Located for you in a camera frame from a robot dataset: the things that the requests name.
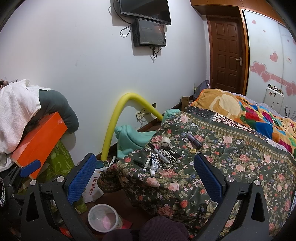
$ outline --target wall socket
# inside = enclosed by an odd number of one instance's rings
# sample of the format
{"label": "wall socket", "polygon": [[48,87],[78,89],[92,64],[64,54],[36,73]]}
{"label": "wall socket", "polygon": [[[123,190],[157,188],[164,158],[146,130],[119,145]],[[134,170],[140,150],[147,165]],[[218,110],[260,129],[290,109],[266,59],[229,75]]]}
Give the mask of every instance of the wall socket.
{"label": "wall socket", "polygon": [[143,109],[141,109],[141,112],[144,113],[144,114],[150,114],[150,113],[151,113],[150,111],[147,110],[147,108],[143,108]]}
{"label": "wall socket", "polygon": [[144,115],[140,111],[138,111],[136,112],[136,117],[137,117],[137,120],[140,120],[144,117]]}

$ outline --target plastic bag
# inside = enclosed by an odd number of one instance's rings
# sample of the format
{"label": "plastic bag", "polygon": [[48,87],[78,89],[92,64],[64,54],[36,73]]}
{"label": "plastic bag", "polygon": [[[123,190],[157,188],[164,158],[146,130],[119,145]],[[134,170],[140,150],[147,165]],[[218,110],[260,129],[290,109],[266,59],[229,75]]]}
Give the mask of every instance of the plastic bag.
{"label": "plastic bag", "polygon": [[96,183],[96,181],[100,177],[100,174],[101,171],[99,171],[99,169],[96,169],[93,175],[91,176],[89,182],[87,183],[85,190],[82,193],[82,197],[85,203],[93,202],[104,194],[103,191],[98,187],[98,184]]}

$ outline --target pen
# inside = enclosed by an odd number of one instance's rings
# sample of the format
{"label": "pen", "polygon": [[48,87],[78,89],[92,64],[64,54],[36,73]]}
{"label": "pen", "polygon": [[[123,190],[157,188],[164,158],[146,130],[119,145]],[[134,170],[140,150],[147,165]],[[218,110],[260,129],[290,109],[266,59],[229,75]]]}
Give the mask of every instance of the pen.
{"label": "pen", "polygon": [[163,160],[166,163],[169,163],[169,161],[154,147],[154,145],[151,142],[149,142],[148,145],[156,154],[158,154],[161,160]]}
{"label": "pen", "polygon": [[138,160],[134,160],[133,162],[135,162],[136,165],[138,165],[139,167],[142,167],[142,168],[143,168],[143,167],[149,167],[150,169],[155,170],[155,171],[159,171],[159,172],[162,172],[162,171],[163,171],[163,170],[160,169],[160,168],[156,168],[156,167],[154,167],[154,166],[151,166],[151,165],[145,164],[145,163],[140,162],[140,161],[138,161]]}

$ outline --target white radiator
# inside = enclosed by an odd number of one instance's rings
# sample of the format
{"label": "white radiator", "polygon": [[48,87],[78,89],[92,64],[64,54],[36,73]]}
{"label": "white radiator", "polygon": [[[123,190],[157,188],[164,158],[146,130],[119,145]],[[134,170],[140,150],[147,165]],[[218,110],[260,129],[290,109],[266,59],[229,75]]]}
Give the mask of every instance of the white radiator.
{"label": "white radiator", "polygon": [[283,100],[284,94],[282,91],[274,88],[271,85],[268,85],[263,102],[279,113],[283,104]]}

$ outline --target purple bottle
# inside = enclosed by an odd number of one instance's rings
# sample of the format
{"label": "purple bottle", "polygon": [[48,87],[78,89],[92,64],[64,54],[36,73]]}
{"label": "purple bottle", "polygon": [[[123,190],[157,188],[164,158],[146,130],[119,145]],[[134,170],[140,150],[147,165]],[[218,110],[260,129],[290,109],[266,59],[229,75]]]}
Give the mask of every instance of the purple bottle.
{"label": "purple bottle", "polygon": [[196,149],[202,148],[202,144],[199,140],[195,139],[193,135],[187,133],[187,138],[196,146]]}

